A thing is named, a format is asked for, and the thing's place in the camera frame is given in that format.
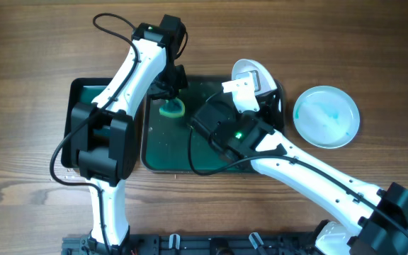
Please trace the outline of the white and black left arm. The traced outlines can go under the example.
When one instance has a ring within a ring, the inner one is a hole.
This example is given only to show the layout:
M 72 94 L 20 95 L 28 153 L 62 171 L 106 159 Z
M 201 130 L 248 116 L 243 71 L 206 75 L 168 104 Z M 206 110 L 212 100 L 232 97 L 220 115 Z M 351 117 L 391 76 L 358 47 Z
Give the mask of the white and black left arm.
M 187 87 L 183 66 L 174 64 L 187 39 L 177 17 L 165 16 L 158 26 L 140 24 L 128 40 L 127 58 L 107 87 L 91 102 L 77 101 L 69 108 L 62 159 L 65 167 L 79 170 L 93 206 L 85 251 L 129 250 L 124 188 L 138 153 L 135 115 L 146 94 L 170 100 Z

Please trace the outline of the white plate with green stain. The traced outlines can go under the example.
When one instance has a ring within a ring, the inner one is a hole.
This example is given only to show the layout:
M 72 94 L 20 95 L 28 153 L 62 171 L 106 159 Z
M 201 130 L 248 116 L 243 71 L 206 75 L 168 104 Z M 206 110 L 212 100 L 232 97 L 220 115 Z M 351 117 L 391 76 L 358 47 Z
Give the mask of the white plate with green stain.
M 304 91 L 295 102 L 292 118 L 304 140 L 324 149 L 347 145 L 361 126 L 355 101 L 333 86 L 315 86 Z

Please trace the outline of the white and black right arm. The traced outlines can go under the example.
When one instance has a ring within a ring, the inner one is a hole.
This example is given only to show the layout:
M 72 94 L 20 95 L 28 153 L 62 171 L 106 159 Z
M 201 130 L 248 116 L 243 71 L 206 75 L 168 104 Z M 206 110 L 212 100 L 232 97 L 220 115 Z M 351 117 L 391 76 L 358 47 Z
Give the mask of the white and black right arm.
M 248 164 L 335 217 L 318 230 L 323 254 L 408 254 L 408 190 L 352 178 L 296 147 L 260 114 L 231 98 L 210 139 L 234 164 Z

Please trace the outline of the green and yellow sponge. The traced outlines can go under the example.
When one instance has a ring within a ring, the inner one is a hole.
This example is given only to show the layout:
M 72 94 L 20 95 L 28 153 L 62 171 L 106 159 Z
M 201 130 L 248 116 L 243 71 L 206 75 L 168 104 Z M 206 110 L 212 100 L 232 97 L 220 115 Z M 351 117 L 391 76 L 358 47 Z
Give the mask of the green and yellow sponge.
M 166 100 L 166 103 L 159 108 L 160 115 L 167 118 L 181 118 L 185 115 L 186 108 L 179 98 Z

